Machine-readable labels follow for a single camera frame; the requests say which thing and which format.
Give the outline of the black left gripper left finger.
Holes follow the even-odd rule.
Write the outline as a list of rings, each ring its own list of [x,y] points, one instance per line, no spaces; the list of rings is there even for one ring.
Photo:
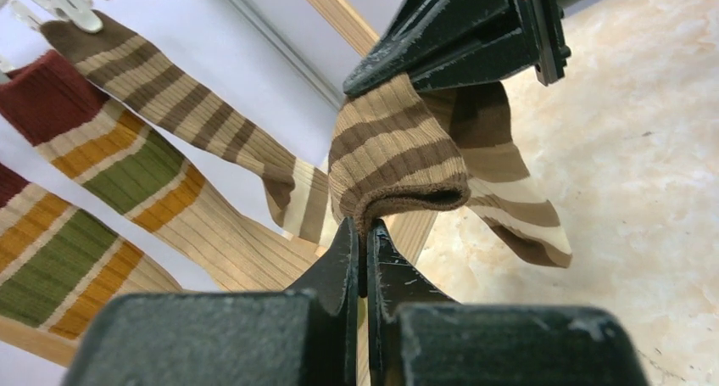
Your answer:
[[[92,322],[66,385],[353,385],[359,236],[279,292],[127,294]]]

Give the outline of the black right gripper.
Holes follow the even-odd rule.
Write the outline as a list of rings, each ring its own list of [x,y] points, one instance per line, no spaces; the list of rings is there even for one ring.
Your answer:
[[[404,0],[391,25],[343,82],[361,96],[397,75],[416,91],[501,81],[534,66],[545,86],[565,76],[561,21],[583,0]],[[528,34],[516,29],[516,7]]]

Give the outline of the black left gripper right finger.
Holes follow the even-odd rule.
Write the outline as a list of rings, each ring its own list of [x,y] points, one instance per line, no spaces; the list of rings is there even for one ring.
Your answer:
[[[461,304],[396,249],[376,221],[366,242],[374,385],[645,385],[633,343],[608,311]]]

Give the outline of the brown beige striped sock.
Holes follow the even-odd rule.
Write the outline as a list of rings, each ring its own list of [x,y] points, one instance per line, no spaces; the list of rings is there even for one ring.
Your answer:
[[[271,219],[285,232],[327,246],[337,230],[327,174],[188,75],[134,30],[97,13],[96,33],[67,21],[41,24],[48,43],[89,81],[195,148],[258,176]]]

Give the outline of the wooden rack base tray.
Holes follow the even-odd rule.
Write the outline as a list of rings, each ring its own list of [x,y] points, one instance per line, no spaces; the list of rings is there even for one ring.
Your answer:
[[[439,370],[415,328],[437,290],[386,224],[351,220],[281,292],[129,294],[109,303],[78,350],[68,385],[355,385],[358,348],[374,385],[430,385]]]

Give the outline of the right wooden rack post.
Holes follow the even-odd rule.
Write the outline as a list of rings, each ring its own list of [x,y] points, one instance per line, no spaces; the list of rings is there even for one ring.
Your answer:
[[[360,56],[366,56],[378,34],[348,0],[306,0]]]

